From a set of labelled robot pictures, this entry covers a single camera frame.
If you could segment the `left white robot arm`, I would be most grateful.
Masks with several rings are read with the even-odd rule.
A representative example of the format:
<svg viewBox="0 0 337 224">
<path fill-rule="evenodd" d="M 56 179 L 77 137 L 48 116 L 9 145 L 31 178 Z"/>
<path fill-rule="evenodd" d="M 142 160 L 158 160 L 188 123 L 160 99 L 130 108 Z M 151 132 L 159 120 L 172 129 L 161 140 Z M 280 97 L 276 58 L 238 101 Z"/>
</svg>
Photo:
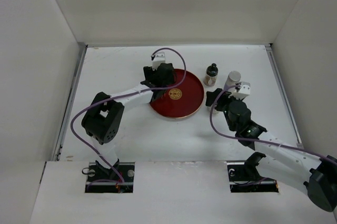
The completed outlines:
<svg viewBox="0 0 337 224">
<path fill-rule="evenodd" d="M 146 66 L 143 70 L 144 81 L 132 89 L 115 94 L 117 99 L 90 108 L 81 121 L 87 135 L 93 138 L 94 147 L 108 161 L 100 168 L 100 175 L 106 181 L 113 181 L 118 175 L 118 168 L 114 165 L 118 157 L 114 151 L 113 139 L 117 135 L 123 113 L 156 101 L 166 92 L 166 87 L 175 84 L 176 73 L 171 63 L 161 63 L 157 69 Z"/>
</svg>

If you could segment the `black cap pepper bottle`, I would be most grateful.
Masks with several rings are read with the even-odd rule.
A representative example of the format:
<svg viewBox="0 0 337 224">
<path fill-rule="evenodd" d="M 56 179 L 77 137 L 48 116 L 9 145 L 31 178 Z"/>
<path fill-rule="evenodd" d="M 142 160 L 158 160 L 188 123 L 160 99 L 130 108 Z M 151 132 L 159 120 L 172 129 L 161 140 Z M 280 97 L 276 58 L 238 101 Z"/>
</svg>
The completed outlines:
<svg viewBox="0 0 337 224">
<path fill-rule="evenodd" d="M 216 63 L 212 63 L 210 66 L 207 67 L 205 77 L 204 77 L 204 84 L 207 86 L 214 86 L 217 80 L 219 70 Z"/>
</svg>

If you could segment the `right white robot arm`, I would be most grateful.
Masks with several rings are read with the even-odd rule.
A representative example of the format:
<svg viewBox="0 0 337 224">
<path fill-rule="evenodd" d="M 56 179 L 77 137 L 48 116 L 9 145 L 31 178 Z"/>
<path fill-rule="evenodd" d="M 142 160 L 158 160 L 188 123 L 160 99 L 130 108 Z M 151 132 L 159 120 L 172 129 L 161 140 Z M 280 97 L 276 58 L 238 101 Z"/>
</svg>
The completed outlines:
<svg viewBox="0 0 337 224">
<path fill-rule="evenodd" d="M 251 119 L 244 98 L 250 94 L 247 85 L 218 88 L 206 93 L 206 107 L 224 114 L 232 139 L 254 153 L 245 161 L 244 173 L 249 179 L 267 177 L 306 194 L 320 209 L 336 208 L 336 158 L 287 145 L 266 128 Z"/>
</svg>

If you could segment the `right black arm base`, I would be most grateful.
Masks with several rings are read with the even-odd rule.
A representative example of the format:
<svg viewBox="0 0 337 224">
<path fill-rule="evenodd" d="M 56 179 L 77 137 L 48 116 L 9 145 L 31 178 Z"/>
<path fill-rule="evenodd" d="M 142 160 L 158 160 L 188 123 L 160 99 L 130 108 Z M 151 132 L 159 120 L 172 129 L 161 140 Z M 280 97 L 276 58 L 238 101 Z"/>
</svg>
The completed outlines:
<svg viewBox="0 0 337 224">
<path fill-rule="evenodd" d="M 279 192 L 277 181 L 260 176 L 257 171 L 259 161 L 266 155 L 255 152 L 245 161 L 227 163 L 231 193 Z"/>
</svg>

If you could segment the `red round tray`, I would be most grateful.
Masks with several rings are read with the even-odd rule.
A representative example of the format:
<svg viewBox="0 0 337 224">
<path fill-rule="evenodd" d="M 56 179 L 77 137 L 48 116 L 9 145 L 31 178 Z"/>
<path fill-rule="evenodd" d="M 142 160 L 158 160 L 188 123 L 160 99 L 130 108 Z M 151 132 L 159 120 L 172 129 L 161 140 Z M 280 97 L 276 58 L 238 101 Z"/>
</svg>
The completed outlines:
<svg viewBox="0 0 337 224">
<path fill-rule="evenodd" d="M 168 89 L 158 100 L 150 103 L 158 114 L 168 118 L 188 117 L 201 107 L 204 99 L 204 87 L 201 81 L 191 72 L 176 69 L 176 81 L 182 83 Z"/>
</svg>

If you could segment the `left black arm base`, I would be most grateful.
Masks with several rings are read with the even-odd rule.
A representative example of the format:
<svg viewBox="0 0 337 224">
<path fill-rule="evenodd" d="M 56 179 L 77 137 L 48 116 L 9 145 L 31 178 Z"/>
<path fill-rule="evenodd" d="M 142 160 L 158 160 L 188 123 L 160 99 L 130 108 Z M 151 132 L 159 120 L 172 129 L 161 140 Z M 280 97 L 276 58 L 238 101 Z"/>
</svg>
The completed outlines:
<svg viewBox="0 0 337 224">
<path fill-rule="evenodd" d="M 89 194 L 126 194 L 132 193 L 135 177 L 134 162 L 116 162 L 113 166 L 124 181 L 111 169 L 103 167 L 98 161 L 91 162 L 82 169 L 86 176 L 85 193 Z"/>
</svg>

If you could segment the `black cap salt bottle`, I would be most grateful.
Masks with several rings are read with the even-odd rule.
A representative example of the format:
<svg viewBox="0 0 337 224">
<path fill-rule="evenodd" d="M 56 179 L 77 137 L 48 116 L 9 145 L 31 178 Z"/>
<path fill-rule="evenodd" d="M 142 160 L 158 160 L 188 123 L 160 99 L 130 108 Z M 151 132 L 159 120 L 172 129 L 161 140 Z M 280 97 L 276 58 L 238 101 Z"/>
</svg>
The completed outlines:
<svg viewBox="0 0 337 224">
<path fill-rule="evenodd" d="M 216 114 L 219 113 L 219 111 L 217 111 L 215 108 L 216 108 L 216 107 L 212 108 L 212 106 L 208 106 L 208 107 L 207 107 L 207 111 L 208 111 L 209 113 L 212 113 L 213 115 L 216 115 Z"/>
</svg>

